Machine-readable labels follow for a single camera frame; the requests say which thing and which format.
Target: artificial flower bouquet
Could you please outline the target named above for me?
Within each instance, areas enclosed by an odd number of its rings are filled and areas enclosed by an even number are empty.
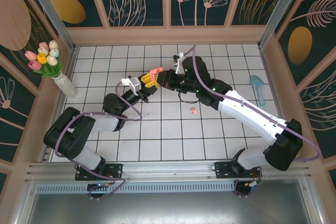
[[[59,57],[58,45],[55,40],[49,42],[41,42],[37,49],[38,54],[26,51],[25,56],[30,60],[28,66],[35,73],[42,74],[42,77],[59,77],[62,74],[63,65],[57,60]]]

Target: tulip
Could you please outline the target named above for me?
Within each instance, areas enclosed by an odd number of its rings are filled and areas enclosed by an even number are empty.
[[[37,55],[37,61],[41,64],[47,63],[47,57],[44,54],[38,54]]]
[[[41,63],[36,60],[32,60],[30,63],[28,63],[28,66],[33,70],[40,70],[42,67]]]
[[[47,57],[47,61],[48,61],[49,65],[51,65],[51,66],[57,65],[57,62],[58,62],[55,57],[50,56],[50,55]]]
[[[26,51],[25,56],[28,58],[28,60],[36,60],[37,55],[31,51]]]
[[[55,40],[52,40],[51,42],[49,42],[49,48],[50,50],[57,48],[58,49],[58,44]]]
[[[48,44],[46,42],[41,42],[40,44],[38,44],[38,47],[44,47],[46,50],[49,51],[49,47],[48,47]]]
[[[40,47],[37,51],[39,54],[44,54],[45,56],[48,56],[49,54],[49,51],[45,49],[44,47]]]
[[[53,57],[55,57],[55,58],[58,58],[58,56],[59,56],[59,51],[58,51],[58,49],[57,49],[57,48],[53,48],[52,50],[50,50],[49,55],[50,55],[50,56],[53,56]]]

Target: light blue toy shovel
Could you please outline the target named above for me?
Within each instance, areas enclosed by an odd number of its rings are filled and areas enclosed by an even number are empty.
[[[259,105],[264,106],[264,96],[262,95],[261,86],[265,85],[264,82],[258,76],[251,76],[250,84],[257,90]]]

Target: white tulip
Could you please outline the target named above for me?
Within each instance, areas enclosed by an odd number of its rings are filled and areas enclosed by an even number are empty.
[[[58,49],[58,44],[55,40],[52,40],[51,42],[49,42],[49,49],[52,50],[54,48]]]
[[[39,54],[44,54],[45,56],[48,56],[49,52],[47,49],[45,49],[44,47],[40,47],[38,50]]]
[[[49,55],[50,55],[50,56],[53,56],[53,57],[55,57],[55,58],[58,58],[58,56],[59,56],[59,51],[58,51],[58,49],[57,49],[57,48],[53,48],[52,50],[50,50]]]
[[[51,66],[57,65],[57,62],[58,62],[55,57],[50,56],[50,55],[47,57],[47,61],[48,61],[49,65],[51,65]]]

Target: pink tulip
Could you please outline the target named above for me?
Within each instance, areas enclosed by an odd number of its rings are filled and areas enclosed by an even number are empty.
[[[33,70],[40,70],[42,65],[37,60],[32,60],[30,63],[28,63],[28,66]]]
[[[26,51],[25,52],[25,56],[28,58],[28,60],[36,60],[37,59],[37,55],[31,51]]]
[[[41,42],[40,44],[38,44],[38,47],[44,47],[47,51],[49,51],[49,47],[48,44],[46,42]]]

